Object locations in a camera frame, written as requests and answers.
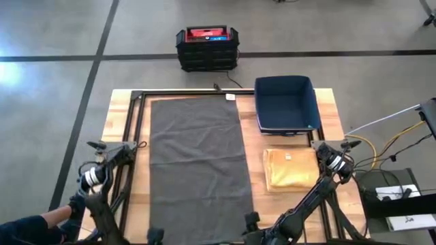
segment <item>white sticker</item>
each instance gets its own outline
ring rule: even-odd
[[[225,94],[225,99],[227,99],[227,100],[235,100],[236,96],[234,94]]]

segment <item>blue bin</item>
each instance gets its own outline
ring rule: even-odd
[[[254,91],[262,133],[299,134],[321,127],[315,91],[308,77],[257,78]]]

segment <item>stacked black bins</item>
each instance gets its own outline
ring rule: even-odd
[[[213,30],[222,29],[219,35]],[[178,60],[185,71],[234,69],[238,60],[238,31],[227,26],[187,27],[176,36]]]

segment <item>white cable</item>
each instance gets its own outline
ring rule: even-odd
[[[418,105],[414,105],[414,106],[411,106],[411,107],[409,107],[409,108],[407,108],[407,109],[401,110],[401,111],[396,112],[396,113],[394,113],[394,114],[392,114],[392,115],[389,115],[389,116],[386,116],[386,117],[380,118],[379,120],[375,120],[375,121],[373,121],[373,122],[370,122],[370,123],[368,123],[368,124],[365,124],[365,125],[363,125],[363,126],[361,126],[361,127],[358,127],[357,129],[353,129],[353,130],[351,130],[350,132],[346,133],[345,135],[349,135],[350,133],[354,133],[354,132],[356,132],[357,130],[361,130],[361,129],[365,128],[365,127],[368,127],[368,126],[370,126],[370,125],[373,125],[374,123],[381,122],[381,121],[383,121],[383,120],[385,120],[385,119],[391,118],[391,117],[393,117],[393,116],[396,116],[396,115],[398,115],[398,114],[401,114],[401,113],[403,113],[403,112],[406,112],[406,111],[408,111],[408,110],[412,110],[412,109],[415,109],[415,108],[418,108],[418,107],[420,107],[420,104],[418,104]]]

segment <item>black floor stripe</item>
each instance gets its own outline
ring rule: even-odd
[[[0,56],[0,62],[94,61],[95,55]]]
[[[177,54],[107,54],[65,56],[0,56],[0,62],[44,61],[147,61],[177,59]],[[436,55],[436,50],[364,50],[364,51],[308,51],[308,52],[241,52],[240,58],[292,57],[362,57],[362,56],[419,56]]]
[[[67,150],[65,151],[65,156],[63,157],[61,171],[59,172],[59,176],[57,178],[57,183],[56,183],[56,187],[54,188],[49,210],[54,210],[58,208],[59,205],[61,204],[63,189],[65,188],[65,183],[67,182],[68,172],[71,167],[74,151],[76,150],[76,145],[80,135],[80,130],[82,128],[84,115],[87,112],[89,97],[91,96],[91,91],[93,89],[95,77],[97,76],[97,72],[100,65],[100,61],[103,56],[104,48],[106,47],[106,43],[108,42],[110,28],[112,27],[112,23],[114,21],[118,4],[119,4],[119,0],[113,0],[112,5],[110,6],[109,15],[108,18],[106,19],[106,24],[104,26],[102,37],[100,38],[100,42],[95,55],[96,59],[94,60],[91,70],[89,72],[87,84],[85,85],[82,94],[82,99],[80,100],[77,116],[73,124],[71,135],[69,137]]]

